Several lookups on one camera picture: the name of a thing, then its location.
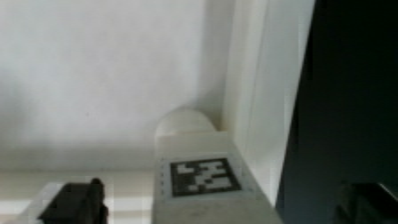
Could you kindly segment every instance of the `qr-like code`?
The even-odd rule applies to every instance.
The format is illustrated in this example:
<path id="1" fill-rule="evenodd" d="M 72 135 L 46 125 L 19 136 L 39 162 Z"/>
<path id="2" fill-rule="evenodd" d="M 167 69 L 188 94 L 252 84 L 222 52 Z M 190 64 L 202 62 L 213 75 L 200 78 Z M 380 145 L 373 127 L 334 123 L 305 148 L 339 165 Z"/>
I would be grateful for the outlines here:
<path id="1" fill-rule="evenodd" d="M 241 190 L 227 159 L 170 163 L 172 196 Z"/>

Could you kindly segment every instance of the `white surface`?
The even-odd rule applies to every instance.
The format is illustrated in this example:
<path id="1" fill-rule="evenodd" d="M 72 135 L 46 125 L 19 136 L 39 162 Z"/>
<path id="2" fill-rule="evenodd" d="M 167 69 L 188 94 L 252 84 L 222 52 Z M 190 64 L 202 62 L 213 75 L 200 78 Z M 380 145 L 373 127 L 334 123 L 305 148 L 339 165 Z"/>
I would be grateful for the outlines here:
<path id="1" fill-rule="evenodd" d="M 167 112 L 218 123 L 232 6 L 0 1 L 0 169 L 149 167 Z"/>
<path id="2" fill-rule="evenodd" d="M 48 182 L 104 183 L 110 224 L 149 224 L 152 172 L 0 172 L 0 223 L 14 219 Z"/>
<path id="3" fill-rule="evenodd" d="M 314 0 L 236 1 L 224 130 L 229 131 L 243 152 L 271 205 L 277 198 L 312 4 Z"/>
<path id="4" fill-rule="evenodd" d="M 154 140 L 160 136 L 215 131 L 208 117 L 199 111 L 181 108 L 161 118 Z"/>
<path id="5" fill-rule="evenodd" d="M 209 132 L 160 137 L 156 151 L 154 224 L 280 224 L 279 215 L 255 185 L 225 133 Z M 167 188 L 170 183 L 168 163 L 215 158 L 227 158 L 229 160 L 241 190 L 170 197 L 170 186 Z M 227 179 L 216 179 L 220 181 L 215 183 L 215 187 L 227 186 Z"/>

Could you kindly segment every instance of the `white wall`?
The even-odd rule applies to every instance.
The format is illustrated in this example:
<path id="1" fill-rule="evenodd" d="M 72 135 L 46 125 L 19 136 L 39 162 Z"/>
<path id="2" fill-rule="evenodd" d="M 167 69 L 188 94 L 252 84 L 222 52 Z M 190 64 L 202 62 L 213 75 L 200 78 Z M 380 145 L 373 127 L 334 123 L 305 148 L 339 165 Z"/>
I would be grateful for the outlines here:
<path id="1" fill-rule="evenodd" d="M 312 4 L 314 0 L 236 1 L 224 129 L 231 133 L 271 204 L 277 198 Z"/>
<path id="2" fill-rule="evenodd" d="M 0 169 L 149 167 L 165 113 L 218 123 L 232 7 L 0 1 Z"/>

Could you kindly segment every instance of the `black object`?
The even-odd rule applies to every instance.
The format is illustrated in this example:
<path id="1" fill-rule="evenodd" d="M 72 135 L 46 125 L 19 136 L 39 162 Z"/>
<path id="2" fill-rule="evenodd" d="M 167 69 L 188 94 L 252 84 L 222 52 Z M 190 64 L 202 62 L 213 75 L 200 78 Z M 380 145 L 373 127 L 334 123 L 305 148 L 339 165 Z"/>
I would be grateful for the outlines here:
<path id="1" fill-rule="evenodd" d="M 382 184 L 343 186 L 334 224 L 398 224 L 398 200 Z"/>
<path id="2" fill-rule="evenodd" d="M 396 0 L 316 0 L 275 206 L 284 224 L 332 223 L 341 180 L 398 184 L 396 21 Z"/>
<path id="3" fill-rule="evenodd" d="M 204 176 L 202 173 L 208 172 L 206 164 L 216 163 L 216 170 L 222 171 L 220 174 L 209 173 L 209 178 L 204 179 L 204 183 L 197 183 L 195 178 Z M 188 169 L 192 169 L 190 173 L 177 172 L 177 166 L 183 165 Z M 227 178 L 231 185 L 225 187 L 208 187 L 216 178 Z M 234 177 L 232 169 L 227 163 L 225 158 L 195 160 L 170 163 L 170 182 L 172 182 L 172 196 L 193 196 L 209 193 L 220 193 L 229 191 L 241 190 L 238 179 Z"/>
<path id="4" fill-rule="evenodd" d="M 106 224 L 104 189 L 97 178 L 67 183 L 39 216 L 44 224 Z"/>

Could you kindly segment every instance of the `dark panel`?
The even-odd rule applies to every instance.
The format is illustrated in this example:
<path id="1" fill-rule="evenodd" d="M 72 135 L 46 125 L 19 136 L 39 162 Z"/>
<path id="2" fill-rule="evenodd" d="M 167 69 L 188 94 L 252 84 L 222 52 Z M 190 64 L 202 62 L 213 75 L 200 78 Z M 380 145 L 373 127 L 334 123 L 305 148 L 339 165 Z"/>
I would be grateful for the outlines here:
<path id="1" fill-rule="evenodd" d="M 341 181 L 398 182 L 396 2 L 319 0 L 291 124 L 277 210 L 332 223 Z"/>

